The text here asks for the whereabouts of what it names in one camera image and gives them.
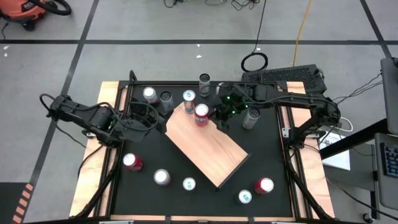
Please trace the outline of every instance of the wooden cutting board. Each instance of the wooden cutting board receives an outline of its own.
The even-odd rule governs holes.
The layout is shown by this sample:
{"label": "wooden cutting board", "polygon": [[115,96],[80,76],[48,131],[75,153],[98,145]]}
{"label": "wooden cutting board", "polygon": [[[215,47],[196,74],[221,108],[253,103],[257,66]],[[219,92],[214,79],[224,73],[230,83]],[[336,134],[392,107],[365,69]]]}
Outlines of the wooden cutting board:
{"label": "wooden cutting board", "polygon": [[167,121],[166,135],[212,181],[220,185],[238,168],[248,154],[212,121],[205,127],[181,103]]}

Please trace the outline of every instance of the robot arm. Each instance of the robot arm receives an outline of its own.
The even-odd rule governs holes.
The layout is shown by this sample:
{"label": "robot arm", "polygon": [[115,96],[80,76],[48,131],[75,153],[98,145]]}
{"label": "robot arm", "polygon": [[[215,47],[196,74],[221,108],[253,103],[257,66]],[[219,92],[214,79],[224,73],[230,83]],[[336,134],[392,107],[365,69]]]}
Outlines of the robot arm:
{"label": "robot arm", "polygon": [[[43,102],[43,96],[53,99],[49,108]],[[40,100],[49,111],[47,117],[54,121],[73,122],[86,132],[95,134],[99,143],[107,147],[118,147],[123,140],[139,142],[153,128],[165,133],[166,120],[172,113],[159,114],[153,106],[135,99],[130,102],[132,112],[129,116],[124,116],[106,102],[85,106],[67,95],[53,98],[47,94],[42,94]]]}
{"label": "robot arm", "polygon": [[217,89],[215,112],[211,114],[219,122],[217,128],[225,132],[227,120],[247,108],[270,108],[290,106],[305,108],[311,112],[311,118],[300,127],[292,127],[284,136],[289,146],[303,148],[305,138],[321,126],[334,126],[339,123],[340,111],[337,104],[323,95],[287,93],[276,90],[270,85],[250,85],[222,83]]}

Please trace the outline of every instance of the black keyboard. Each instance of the black keyboard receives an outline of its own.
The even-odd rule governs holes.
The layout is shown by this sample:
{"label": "black keyboard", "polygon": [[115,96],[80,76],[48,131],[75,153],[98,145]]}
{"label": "black keyboard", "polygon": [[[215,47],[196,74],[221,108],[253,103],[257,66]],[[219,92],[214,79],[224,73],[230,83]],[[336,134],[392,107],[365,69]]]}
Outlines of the black keyboard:
{"label": "black keyboard", "polygon": [[382,143],[381,149],[384,174],[398,178],[398,147]]}

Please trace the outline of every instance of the wooden platform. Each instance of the wooden platform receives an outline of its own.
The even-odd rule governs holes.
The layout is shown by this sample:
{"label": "wooden platform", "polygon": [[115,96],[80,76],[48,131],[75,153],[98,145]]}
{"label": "wooden platform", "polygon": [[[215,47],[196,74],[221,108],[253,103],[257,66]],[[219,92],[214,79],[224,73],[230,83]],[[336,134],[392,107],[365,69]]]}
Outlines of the wooden platform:
{"label": "wooden platform", "polygon": [[174,109],[166,125],[166,135],[216,187],[248,156],[230,137],[217,130],[214,122],[197,126],[194,114],[186,113],[183,103]]}
{"label": "wooden platform", "polygon": [[[296,93],[304,93],[304,86],[301,82],[288,82],[288,89],[290,92]],[[98,101],[107,101],[114,104],[116,99],[118,82],[103,82],[101,86],[101,90],[99,92]],[[126,91],[124,89],[122,98],[125,99]],[[309,110],[304,109],[293,109],[293,119],[296,126],[301,125],[302,123],[306,122],[311,115]],[[285,108],[282,108],[282,116],[285,121],[285,124],[289,124],[288,116],[286,113]],[[85,157],[96,147],[95,145],[96,139],[88,140],[88,145],[85,152]],[[315,140],[307,140],[306,144],[316,147],[317,143]],[[307,187],[311,194],[314,196],[315,200],[322,206],[324,211],[327,212],[330,216],[334,217],[333,207],[331,204],[331,199],[328,191],[328,186],[326,183],[325,173],[323,171],[322,160],[320,159],[319,153],[315,152],[313,149],[309,147],[305,147],[301,149],[301,156],[302,156],[302,163],[303,169],[305,173],[305,180],[307,183]],[[104,160],[104,152],[99,152],[95,154],[90,160],[86,162],[81,170],[81,174],[77,183],[75,197],[73,199],[70,215],[75,215],[80,212],[86,203],[90,200],[93,196],[94,192],[98,188],[99,179],[101,175],[101,169]],[[111,166],[113,161],[113,157],[111,157],[111,162],[109,165]],[[305,217],[305,210],[303,205],[303,197],[299,189],[297,188],[297,197],[299,202],[299,209],[301,217]],[[105,214],[105,209],[107,206],[107,198],[109,195],[109,186],[105,190],[103,194],[103,201],[99,215]],[[208,221],[229,221],[229,222],[247,222],[247,217],[178,217],[178,216],[171,216],[172,220],[190,220],[190,221],[197,221],[197,220],[208,220]],[[111,215],[112,220],[165,220],[164,215]],[[254,217],[255,221],[280,221],[280,222],[287,222],[287,221],[294,221],[294,217]]]}

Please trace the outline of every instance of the gray floor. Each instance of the gray floor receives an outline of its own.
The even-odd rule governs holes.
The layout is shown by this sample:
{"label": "gray floor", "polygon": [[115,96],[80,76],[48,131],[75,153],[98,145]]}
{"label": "gray floor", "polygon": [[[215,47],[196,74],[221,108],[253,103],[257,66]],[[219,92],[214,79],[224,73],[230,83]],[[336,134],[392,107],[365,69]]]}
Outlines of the gray floor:
{"label": "gray floor", "polygon": [[[10,24],[9,40],[80,40],[91,6],[97,0],[68,0],[73,14],[47,14],[37,30],[26,32]],[[366,1],[385,40],[398,40],[398,1]],[[295,40],[307,6],[306,0],[268,0],[260,39]],[[125,80],[133,69],[140,80],[197,80],[209,73],[213,80],[239,80],[241,59],[253,44],[202,44],[206,39],[254,40],[262,5],[235,11],[227,3],[207,6],[189,0],[167,9],[161,0],[99,0],[87,40],[198,40],[194,44],[85,44],[68,94],[81,103],[96,102],[102,81]],[[377,37],[360,1],[315,0],[308,13],[302,40],[372,40]],[[77,44],[5,44],[0,42],[0,182],[28,182],[42,148],[50,120],[39,102],[41,93],[61,92]],[[294,45],[258,45],[269,58],[268,68],[292,66]],[[398,46],[388,46],[398,55]],[[350,94],[380,71],[384,58],[380,45],[300,45],[296,65],[315,63],[325,73],[332,98]],[[250,60],[257,68],[261,61]],[[340,104],[342,116],[354,132],[385,117],[382,87]],[[80,129],[59,123],[81,141]],[[67,218],[76,187],[76,172],[83,149],[56,131],[25,222]],[[369,203],[369,194],[341,185]],[[345,194],[329,186],[335,214],[342,220],[361,222],[367,212]],[[398,212],[383,209],[395,216]],[[378,223],[391,223],[382,217]]]}

